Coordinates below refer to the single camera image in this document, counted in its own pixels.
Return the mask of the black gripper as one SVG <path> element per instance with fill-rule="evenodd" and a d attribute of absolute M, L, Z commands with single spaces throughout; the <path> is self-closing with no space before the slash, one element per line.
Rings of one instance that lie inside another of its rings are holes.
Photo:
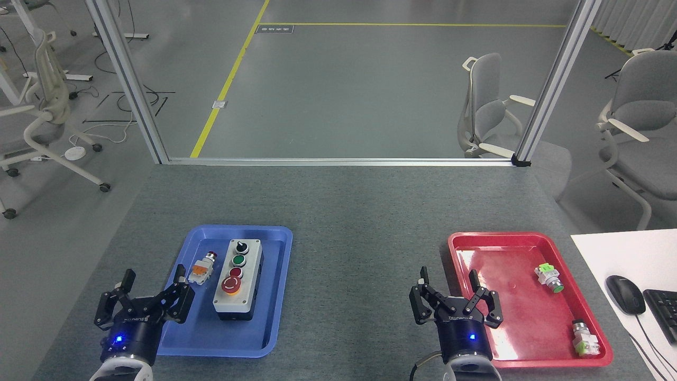
<path fill-rule="evenodd" d="M 435 321 L 444 364 L 469 355 L 479 355 L 491 361 L 493 355 L 484 325 L 495 330 L 505 320 L 498 292 L 482 286 L 476 270 L 470 271 L 469 281 L 473 291 L 470 299 L 443 297 L 430 286 L 428 270 L 422 266 L 420 277 L 409 291 L 414 322 L 423 325 Z M 488 307 L 486 316 L 477 308 L 479 301 L 484 301 Z"/>
<path fill-rule="evenodd" d="M 179 264 L 171 284 L 158 295 L 129 299 L 136 273 L 127 269 L 121 282 L 112 291 L 103 292 L 95 311 L 94 324 L 109 330 L 102 340 L 102 361 L 125 357 L 140 359 L 153 366 L 159 350 L 165 321 L 183 324 L 193 305 L 195 292 L 186 277 L 186 268 Z M 151 307 L 145 307 L 151 301 Z M 122 308 L 113 317 L 115 306 Z"/>

